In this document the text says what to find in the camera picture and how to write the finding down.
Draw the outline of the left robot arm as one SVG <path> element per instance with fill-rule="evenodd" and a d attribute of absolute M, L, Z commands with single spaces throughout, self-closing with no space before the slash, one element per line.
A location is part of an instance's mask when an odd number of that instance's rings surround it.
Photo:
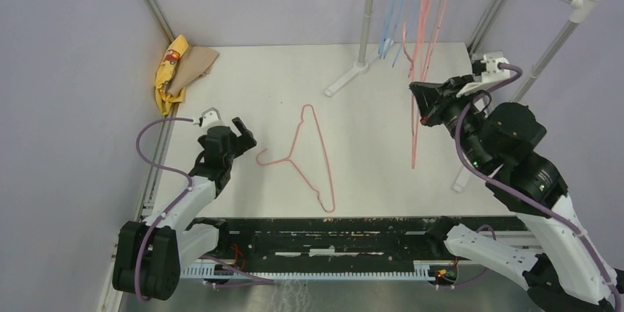
<path fill-rule="evenodd" d="M 141 302 L 167 300 L 184 269 L 207 252 L 223 258 L 232 246 L 228 234 L 213 224 L 196 222 L 196 216 L 219 197 L 235 159 L 256 147 L 257 141 L 239 117 L 228 127 L 214 108 L 190 123 L 205 133 L 198 139 L 202 149 L 192 169 L 175 170 L 186 180 L 181 193 L 144 220 L 128 221 L 118 234 L 112 287 Z"/>

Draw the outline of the pink wire hanger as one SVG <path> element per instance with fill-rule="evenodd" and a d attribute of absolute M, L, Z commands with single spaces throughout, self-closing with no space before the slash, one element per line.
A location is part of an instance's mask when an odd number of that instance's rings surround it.
<path fill-rule="evenodd" d="M 433 53 L 436 50 L 436 44 L 438 43 L 439 35 L 442 29 L 442 24 L 444 21 L 444 14 L 447 9 L 448 1 L 449 0 L 439 0 L 436 6 L 437 10 L 436 10 L 436 16 L 434 20 L 434 25 L 430 34 L 428 47 L 427 47 L 426 54 L 425 54 L 425 60 L 422 66 L 421 74 L 420 74 L 421 81 L 425 81 L 427 79 L 427 76 L 430 70 L 430 64 L 433 60 Z"/>
<path fill-rule="evenodd" d="M 430 15 L 431 2 L 432 0 L 417 0 L 414 22 L 410 21 L 409 25 L 406 22 L 403 23 L 402 51 L 409 62 L 408 79 L 411 82 L 416 79 L 416 62 L 425 42 L 425 30 Z M 416 34 L 414 47 L 410 51 L 407 49 L 406 43 L 409 32 Z"/>
<path fill-rule="evenodd" d="M 321 146 L 321 153 L 322 153 L 323 162 L 324 162 L 324 168 L 325 168 L 325 172 L 326 172 L 326 178 L 327 178 L 327 185 L 328 185 L 328 189 L 329 189 L 331 207 L 328 207 L 323 202 L 322 192 L 308 179 L 308 177 L 306 176 L 305 172 L 299 167 L 297 162 L 293 159 L 294 153 L 295 153 L 295 151 L 297 149 L 297 142 L 299 140 L 299 135 L 300 135 L 301 130 L 303 128 L 303 125 L 305 123 L 305 114 L 306 114 L 306 112 L 308 110 L 311 112 L 311 115 L 312 115 L 312 118 L 313 118 L 313 123 L 314 123 L 314 129 L 316 130 L 317 138 L 318 138 L 319 144 Z M 335 186 L 334 186 L 334 183 L 333 183 L 333 173 L 332 173 L 332 169 L 331 169 L 330 159 L 328 157 L 324 136 L 322 134 L 322 128 L 321 128 L 320 123 L 319 123 L 319 118 L 317 116 L 316 109 L 315 109 L 315 107 L 312 104 L 304 104 L 301 107 L 300 114 L 299 114 L 299 122 L 296 125 L 295 131 L 294 131 L 294 135 L 293 135 L 293 138 L 292 138 L 292 141 L 291 141 L 291 145 L 290 145 L 290 148 L 288 150 L 288 154 L 286 156 L 282 157 L 282 158 L 274 159 L 274 160 L 271 160 L 271 161 L 263 161 L 263 160 L 261 160 L 261 157 L 267 151 L 268 151 L 267 148 L 262 149 L 256 155 L 255 162 L 259 166 L 268 167 L 268 166 L 273 166 L 273 165 L 277 165 L 277 164 L 281 164 L 281 163 L 288 163 L 296 171 L 296 173 L 298 173 L 299 177 L 304 181 L 304 183 L 308 186 L 308 188 L 312 192 L 315 193 L 316 201 L 318 202 L 320 208 L 327 214 L 331 214 L 331 213 L 334 213 L 336 211 L 336 192 L 335 192 Z"/>
<path fill-rule="evenodd" d="M 414 96 L 411 97 L 411 168 L 416 168 L 419 111 Z"/>

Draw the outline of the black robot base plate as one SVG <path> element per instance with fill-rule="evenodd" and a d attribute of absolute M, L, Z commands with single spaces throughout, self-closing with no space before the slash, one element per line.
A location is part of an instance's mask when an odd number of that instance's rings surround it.
<path fill-rule="evenodd" d="M 209 255 L 249 273 L 398 273 L 415 261 L 456 263 L 428 235 L 433 218 L 195 219 L 219 229 Z"/>

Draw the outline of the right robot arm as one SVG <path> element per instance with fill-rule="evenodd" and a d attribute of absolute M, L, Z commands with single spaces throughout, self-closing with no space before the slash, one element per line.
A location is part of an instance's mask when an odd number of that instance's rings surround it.
<path fill-rule="evenodd" d="M 472 260 L 520 286 L 544 311 L 621 311 L 623 271 L 599 255 L 575 214 L 560 171 L 535 148 L 546 129 L 529 108 L 505 102 L 476 107 L 484 91 L 462 96 L 471 76 L 409 86 L 426 127 L 446 127 L 462 164 L 538 240 L 540 250 L 508 246 L 443 216 L 427 231 L 425 250 Z"/>

